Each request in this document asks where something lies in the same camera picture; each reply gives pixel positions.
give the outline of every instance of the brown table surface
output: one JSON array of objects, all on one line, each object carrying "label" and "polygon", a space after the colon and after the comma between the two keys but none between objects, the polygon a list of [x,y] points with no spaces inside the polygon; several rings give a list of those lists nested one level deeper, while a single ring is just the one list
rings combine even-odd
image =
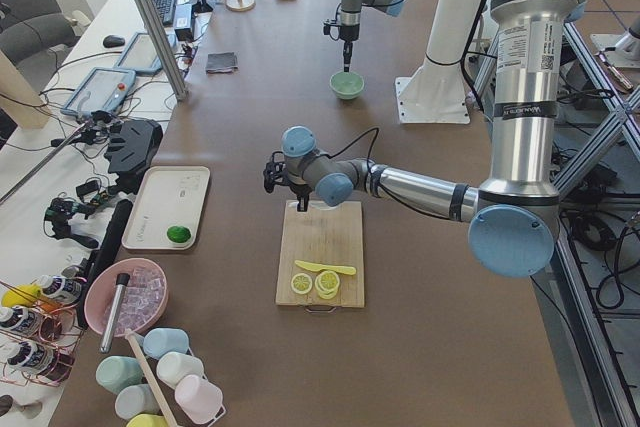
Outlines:
[{"label": "brown table surface", "polygon": [[[340,0],[256,1],[248,13],[217,9],[156,157],[211,169],[199,240],[187,253],[147,255],[170,287],[158,325],[189,333],[224,392],[219,425],[572,425],[531,282],[483,269],[464,224],[355,194],[366,307],[311,315],[275,305],[292,194],[267,195],[262,169],[286,128],[307,125],[335,152],[380,126],[377,161],[471,185],[488,175],[490,146],[480,115],[466,126],[397,120],[393,82],[421,65],[437,0],[408,0],[397,19],[363,11],[352,65],[366,88],[353,102],[328,87],[342,45],[322,22]],[[206,75],[206,54],[227,51],[239,70]],[[97,345],[85,335],[51,426],[123,425],[94,380]],[[127,352],[116,339],[113,353]]]}]

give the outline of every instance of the black handle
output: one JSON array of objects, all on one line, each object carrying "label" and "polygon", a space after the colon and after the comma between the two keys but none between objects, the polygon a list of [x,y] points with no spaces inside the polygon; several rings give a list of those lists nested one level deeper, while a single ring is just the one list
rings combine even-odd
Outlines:
[{"label": "black handle", "polygon": [[126,272],[118,274],[118,276],[116,277],[116,285],[127,285],[130,278],[131,276]]},{"label": "black handle", "polygon": [[87,292],[89,291],[91,284],[93,284],[93,281],[96,280],[96,277],[104,272],[104,270],[116,260],[116,255],[120,248],[120,242],[122,242],[122,235],[124,234],[124,229],[127,226],[127,221],[129,220],[129,215],[131,214],[132,209],[133,203],[131,203],[130,200],[124,199],[118,202],[115,210],[113,211],[113,215],[111,216],[111,221],[107,226],[107,232],[104,235],[102,247],[96,254],[93,265],[87,265],[87,283],[82,289],[82,295],[80,296],[80,301],[76,307],[78,325],[83,329],[89,328],[87,319],[84,316],[84,301],[87,297]]}]

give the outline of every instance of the white cup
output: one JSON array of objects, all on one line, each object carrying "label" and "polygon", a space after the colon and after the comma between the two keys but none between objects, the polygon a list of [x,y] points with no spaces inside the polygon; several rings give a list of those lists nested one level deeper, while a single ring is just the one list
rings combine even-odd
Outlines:
[{"label": "white cup", "polygon": [[192,355],[169,352],[158,361],[156,374],[165,384],[175,389],[187,375],[204,376],[204,365],[200,359]]},{"label": "white cup", "polygon": [[195,424],[206,424],[222,409],[222,391],[197,375],[187,375],[175,392],[176,402]]},{"label": "white cup", "polygon": [[131,420],[138,414],[157,414],[160,406],[148,384],[131,385],[116,398],[116,415]]}]

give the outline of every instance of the chair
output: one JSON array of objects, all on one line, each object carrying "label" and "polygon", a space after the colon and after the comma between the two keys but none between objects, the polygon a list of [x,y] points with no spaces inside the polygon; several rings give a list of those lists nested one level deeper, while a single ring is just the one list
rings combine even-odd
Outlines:
[{"label": "chair", "polygon": [[73,20],[56,0],[0,0],[11,11],[0,19],[0,50],[16,65],[32,55],[78,41]]}]

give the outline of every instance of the tray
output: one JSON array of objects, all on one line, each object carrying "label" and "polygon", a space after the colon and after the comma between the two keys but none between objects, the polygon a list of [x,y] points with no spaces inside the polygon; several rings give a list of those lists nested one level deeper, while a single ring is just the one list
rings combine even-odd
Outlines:
[{"label": "tray", "polygon": [[[151,167],[142,180],[140,192],[122,237],[129,250],[185,250],[196,241],[202,205],[211,173],[200,166]],[[191,238],[174,243],[167,238],[173,225],[187,227]]]},{"label": "tray", "polygon": [[[324,202],[309,202],[308,212],[296,210],[297,201],[287,201],[280,248],[280,265],[276,287],[278,305],[322,305],[364,307],[364,254],[362,243],[362,206],[344,202],[327,207]],[[316,290],[305,295],[291,290],[291,278],[307,272],[294,264],[306,260],[320,264],[351,265],[355,275],[340,275],[340,290],[329,300],[318,297]]]}]

